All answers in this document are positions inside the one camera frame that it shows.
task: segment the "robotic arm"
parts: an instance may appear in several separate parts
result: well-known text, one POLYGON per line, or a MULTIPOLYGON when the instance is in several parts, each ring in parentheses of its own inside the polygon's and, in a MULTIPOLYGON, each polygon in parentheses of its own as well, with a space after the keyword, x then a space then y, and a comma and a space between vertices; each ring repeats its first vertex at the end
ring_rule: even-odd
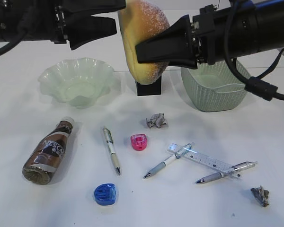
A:
POLYGON ((246 85, 245 90, 267 101, 284 100, 278 87, 262 80, 275 69, 284 49, 258 77, 246 79, 235 67, 237 57, 284 47, 284 0, 230 2, 230 8, 219 11, 213 5, 200 9, 193 22, 189 15, 183 16, 163 33, 138 44, 138 62, 168 61, 171 66, 196 69, 198 63, 212 65, 225 60, 246 85))
MULTIPOLYGON (((197 64, 225 60, 245 89, 265 100, 284 95, 262 80, 277 66, 284 51, 284 0, 230 0, 231 7, 200 9, 190 21, 180 18, 163 33, 136 46, 140 63, 168 61, 171 66, 196 69, 197 64), (237 57, 283 48, 275 62, 258 77, 246 79, 235 67, 237 57)), ((115 20, 91 15, 118 11, 125 0, 0 0, 0 55, 22 40, 51 40, 71 49, 117 33, 115 20)))
POLYGON ((125 7, 125 0, 0 0, 0 42, 9 42, 0 55, 22 40, 68 40, 75 50, 117 33, 114 19, 91 15, 125 7))

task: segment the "blue pencil sharpener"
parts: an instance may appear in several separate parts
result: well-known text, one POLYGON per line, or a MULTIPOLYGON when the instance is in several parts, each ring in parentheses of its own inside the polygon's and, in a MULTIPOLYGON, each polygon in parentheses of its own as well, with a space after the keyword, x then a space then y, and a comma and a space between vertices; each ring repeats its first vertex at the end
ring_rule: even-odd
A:
POLYGON ((116 186, 113 183, 105 183, 95 189, 95 200, 101 206, 113 205, 116 200, 116 186))

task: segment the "pink pencil sharpener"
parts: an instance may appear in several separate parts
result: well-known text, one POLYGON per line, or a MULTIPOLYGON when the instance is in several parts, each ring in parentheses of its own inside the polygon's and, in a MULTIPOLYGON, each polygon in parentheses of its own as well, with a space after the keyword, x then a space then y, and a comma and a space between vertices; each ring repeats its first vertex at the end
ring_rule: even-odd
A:
POLYGON ((147 146, 147 138, 144 134, 137 134, 131 136, 132 147, 137 150, 141 151, 144 150, 147 146))

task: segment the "brown plastic bottle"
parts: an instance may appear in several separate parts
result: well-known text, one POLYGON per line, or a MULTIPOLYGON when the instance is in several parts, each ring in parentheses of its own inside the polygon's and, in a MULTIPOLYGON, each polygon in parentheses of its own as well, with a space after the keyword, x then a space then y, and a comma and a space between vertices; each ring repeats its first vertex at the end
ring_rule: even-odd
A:
POLYGON ((22 168, 23 176, 36 184, 47 184, 61 163, 74 120, 64 117, 56 128, 40 141, 22 168))

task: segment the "pen clip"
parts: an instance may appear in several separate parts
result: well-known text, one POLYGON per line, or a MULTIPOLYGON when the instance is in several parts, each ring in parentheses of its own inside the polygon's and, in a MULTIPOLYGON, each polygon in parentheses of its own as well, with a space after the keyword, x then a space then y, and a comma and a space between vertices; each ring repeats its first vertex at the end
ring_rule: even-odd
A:
POLYGON ((108 141, 108 142, 112 142, 112 143, 114 143, 114 140, 113 140, 113 137, 112 137, 112 134, 110 133, 110 130, 108 130, 106 127, 104 127, 103 128, 103 132, 104 132, 104 136, 106 137, 108 137, 108 138, 106 138, 106 140, 108 141))

